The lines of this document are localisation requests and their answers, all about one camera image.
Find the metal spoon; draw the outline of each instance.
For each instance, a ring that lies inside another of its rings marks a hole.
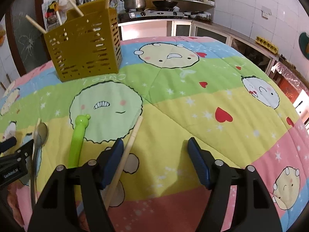
[[[32,173],[30,176],[30,194],[31,194],[31,206],[32,210],[34,209],[35,204],[37,203],[37,157],[38,152],[42,149],[42,146],[45,145],[48,138],[48,128],[45,123],[38,124],[37,128],[34,131],[34,151],[32,157]]]

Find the colorful blanket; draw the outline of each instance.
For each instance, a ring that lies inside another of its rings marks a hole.
[[[232,167],[254,165],[273,199],[283,231],[308,202],[309,136],[294,107],[257,66],[212,38],[154,37],[122,42],[118,74],[61,83],[51,62],[14,81],[0,100],[0,133],[18,144],[31,139],[41,118],[49,137],[39,153],[41,192],[59,164],[68,164],[74,120],[90,114],[79,165],[97,158],[117,138],[127,142],[144,120],[109,208],[117,232],[195,231],[209,197],[186,146]],[[14,217],[31,216],[29,176],[10,186]],[[228,229],[231,187],[222,230]],[[81,226],[87,228],[85,215]]]

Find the shelf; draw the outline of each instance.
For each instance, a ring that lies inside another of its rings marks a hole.
[[[175,2],[192,2],[192,3],[199,3],[199,4],[203,4],[205,6],[210,6],[210,7],[215,7],[215,5],[211,5],[211,4],[208,4],[208,3],[203,3],[203,2],[200,2],[200,1],[195,1],[195,0],[169,0],[169,1],[175,1]]]

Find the wok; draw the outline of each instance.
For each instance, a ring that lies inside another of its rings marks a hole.
[[[157,0],[157,1],[152,1],[152,3],[157,8],[173,8],[177,5],[178,2],[168,1],[168,0]]]

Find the perforated basket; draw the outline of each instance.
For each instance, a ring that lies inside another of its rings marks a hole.
[[[118,73],[122,61],[116,9],[95,0],[67,12],[67,21],[44,35],[61,81]]]

